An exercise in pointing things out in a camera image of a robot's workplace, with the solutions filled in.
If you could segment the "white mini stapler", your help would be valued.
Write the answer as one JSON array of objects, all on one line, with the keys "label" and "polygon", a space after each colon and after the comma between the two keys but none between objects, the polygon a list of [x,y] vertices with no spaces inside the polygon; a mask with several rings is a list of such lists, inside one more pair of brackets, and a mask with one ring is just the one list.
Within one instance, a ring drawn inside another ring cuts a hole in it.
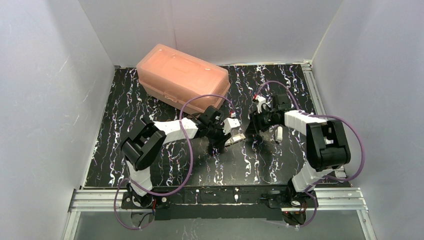
[{"label": "white mini stapler", "polygon": [[275,129],[274,140],[277,143],[281,143],[283,141],[283,127],[280,125]]}]

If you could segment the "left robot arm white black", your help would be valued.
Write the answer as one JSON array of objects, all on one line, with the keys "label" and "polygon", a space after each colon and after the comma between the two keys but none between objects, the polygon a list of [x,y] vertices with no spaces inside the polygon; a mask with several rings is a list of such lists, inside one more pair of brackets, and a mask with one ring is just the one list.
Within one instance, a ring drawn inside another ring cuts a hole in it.
[{"label": "left robot arm white black", "polygon": [[162,146],[179,140],[207,138],[210,147],[225,146],[232,130],[240,127],[235,114],[223,118],[222,112],[209,106],[182,120],[152,121],[142,119],[135,125],[120,144],[120,151],[130,166],[129,190],[133,195],[144,197],[152,190],[150,166],[160,153]]}]

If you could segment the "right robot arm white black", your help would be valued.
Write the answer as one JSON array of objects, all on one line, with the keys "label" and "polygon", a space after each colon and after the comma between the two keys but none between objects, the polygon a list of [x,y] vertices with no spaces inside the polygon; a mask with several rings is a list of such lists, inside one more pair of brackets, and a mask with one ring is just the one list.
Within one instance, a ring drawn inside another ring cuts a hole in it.
[{"label": "right robot arm white black", "polygon": [[263,96],[253,98],[255,110],[249,113],[249,134],[259,134],[280,125],[306,137],[306,163],[287,183],[285,198],[306,198],[317,181],[351,160],[343,123],[324,120],[292,107],[289,99],[274,95],[268,102]]}]

